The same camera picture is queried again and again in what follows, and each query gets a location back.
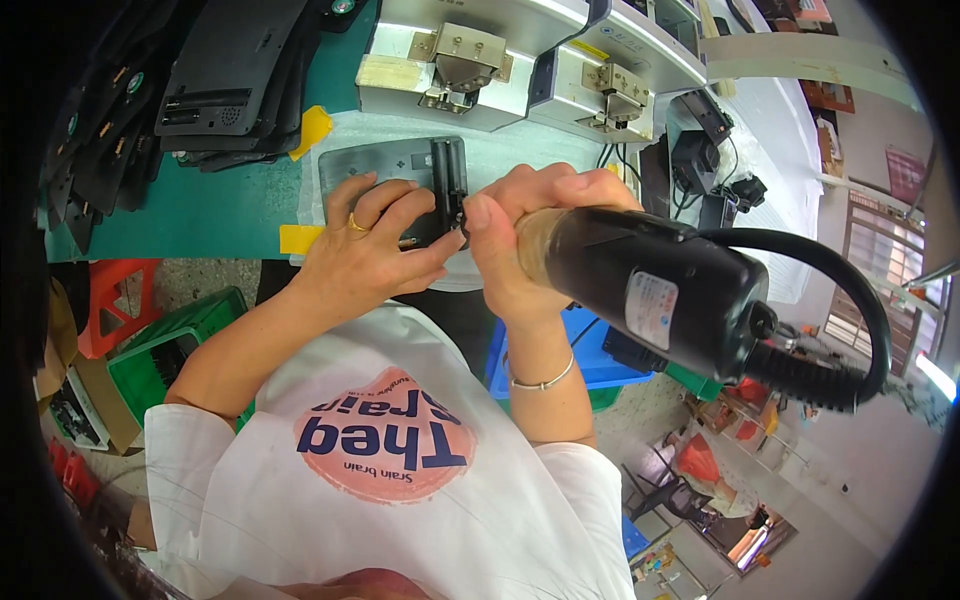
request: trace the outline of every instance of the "white machine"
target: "white machine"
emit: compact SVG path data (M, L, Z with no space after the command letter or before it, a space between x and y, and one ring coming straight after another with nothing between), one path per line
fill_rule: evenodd
M538 61L529 118L601 143L653 141L655 97L708 82L700 36L697 0L612 0Z
M580 34L584 0L383 0L360 109L484 132L526 117L534 62Z

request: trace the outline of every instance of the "white sticker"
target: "white sticker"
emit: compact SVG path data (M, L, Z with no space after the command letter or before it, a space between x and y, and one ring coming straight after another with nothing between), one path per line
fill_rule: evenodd
M680 289L673 281L637 271L630 276L624 319L634 335L662 350L670 349L670 325Z

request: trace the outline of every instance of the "t-shirt sleeve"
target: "t-shirt sleeve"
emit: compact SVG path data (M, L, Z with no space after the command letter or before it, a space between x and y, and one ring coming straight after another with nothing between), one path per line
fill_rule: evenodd
M632 592L633 578L623 548L620 469L588 445L544 444L535 450L583 523L596 554Z
M206 489L236 435L220 417L183 404L149 409L143 431L156 549L196 558Z

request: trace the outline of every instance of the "gold ring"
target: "gold ring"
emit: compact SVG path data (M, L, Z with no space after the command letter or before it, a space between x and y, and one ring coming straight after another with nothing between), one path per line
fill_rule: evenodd
M347 227L353 229L354 231L363 231L363 232L370 231L367 228L362 228L359 225L357 225L357 222L353 220L352 212L350 213L350 216L347 219Z

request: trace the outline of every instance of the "bracelet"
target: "bracelet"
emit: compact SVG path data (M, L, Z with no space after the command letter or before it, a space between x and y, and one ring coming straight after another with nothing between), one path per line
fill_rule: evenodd
M551 388L551 387L555 386L561 379L563 379L564 377L566 377L566 374L569 373L571 369L573 369L573 351L572 351L572 350L571 350L571 352L570 352L570 362L567 363L566 369L564 369L564 372L560 373L559 375L557 375L556 377L554 377L552 380L550 380L550 381L542 381L541 383L537 383L537 384L535 384L535 385L529 385L529 384L526 384L526 383L521 383L520 381L517 381L516 377L511 376L511 377L510 377L510 387L512 387L512 388L518 388L518 389L520 389L520 390L531 390L531 391L540 391L540 392L543 392L543 391L546 390L547 388Z

